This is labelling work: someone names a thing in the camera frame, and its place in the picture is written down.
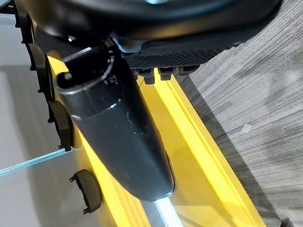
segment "gray wood grain surface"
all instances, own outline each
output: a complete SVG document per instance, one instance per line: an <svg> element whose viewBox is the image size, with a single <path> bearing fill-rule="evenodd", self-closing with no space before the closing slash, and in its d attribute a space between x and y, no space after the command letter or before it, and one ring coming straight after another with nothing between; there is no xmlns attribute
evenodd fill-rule
<svg viewBox="0 0 303 227"><path fill-rule="evenodd" d="M303 1L178 79L269 227L303 226Z"/></svg>

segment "black plastic tab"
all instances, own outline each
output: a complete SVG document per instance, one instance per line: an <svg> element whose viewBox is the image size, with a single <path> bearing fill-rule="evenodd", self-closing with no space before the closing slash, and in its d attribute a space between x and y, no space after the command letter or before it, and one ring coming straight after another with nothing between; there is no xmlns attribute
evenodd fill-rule
<svg viewBox="0 0 303 227"><path fill-rule="evenodd" d="M14 0L16 6L16 27L21 28L22 33L22 43L23 44L32 44L33 36L32 36L32 27L31 27L31 19L29 18L25 6L22 0Z"/></svg>
<svg viewBox="0 0 303 227"><path fill-rule="evenodd" d="M71 150L73 145L73 125L70 116L65 110L65 107L59 101L48 102L50 118L49 123L54 122L61 144L59 148L64 148L65 151Z"/></svg>
<svg viewBox="0 0 303 227"><path fill-rule="evenodd" d="M37 71L39 93L43 93L47 102L54 100L52 79L47 57L36 44L28 44L30 55L33 58L32 67Z"/></svg>
<svg viewBox="0 0 303 227"><path fill-rule="evenodd" d="M96 177L87 169L82 169L70 178L70 182L73 181L76 181L87 206L87 208L83 210L83 214L92 213L98 209L103 200L102 192Z"/></svg>

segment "glass panel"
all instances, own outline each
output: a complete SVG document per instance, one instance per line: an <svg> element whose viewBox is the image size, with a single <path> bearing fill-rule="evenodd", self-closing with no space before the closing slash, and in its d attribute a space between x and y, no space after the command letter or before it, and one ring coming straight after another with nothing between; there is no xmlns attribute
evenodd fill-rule
<svg viewBox="0 0 303 227"><path fill-rule="evenodd" d="M1 227L99 227L69 178L79 171L72 153L0 177Z"/></svg>

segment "yellow frame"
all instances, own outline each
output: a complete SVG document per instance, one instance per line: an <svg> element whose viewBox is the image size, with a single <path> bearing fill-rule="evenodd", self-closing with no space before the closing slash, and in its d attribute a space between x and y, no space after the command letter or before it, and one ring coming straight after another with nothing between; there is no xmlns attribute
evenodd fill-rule
<svg viewBox="0 0 303 227"><path fill-rule="evenodd" d="M49 62L54 76L67 71L62 62L51 57ZM183 225L265 227L177 81L155 78L155 85L145 85L142 78L138 83L175 171L178 186L171 201ZM97 212L101 225L150 227L140 201L106 170L81 133L80 140L84 150L76 153L76 160L81 168L94 171L105 199Z"/></svg>

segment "black cylindrical part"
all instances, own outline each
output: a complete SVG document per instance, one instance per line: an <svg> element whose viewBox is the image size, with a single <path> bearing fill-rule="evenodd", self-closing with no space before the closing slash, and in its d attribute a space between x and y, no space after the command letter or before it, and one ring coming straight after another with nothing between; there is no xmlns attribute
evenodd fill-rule
<svg viewBox="0 0 303 227"><path fill-rule="evenodd" d="M145 201L171 195L173 172L160 134L124 60L111 72L75 85L59 74L55 90L110 173Z"/></svg>

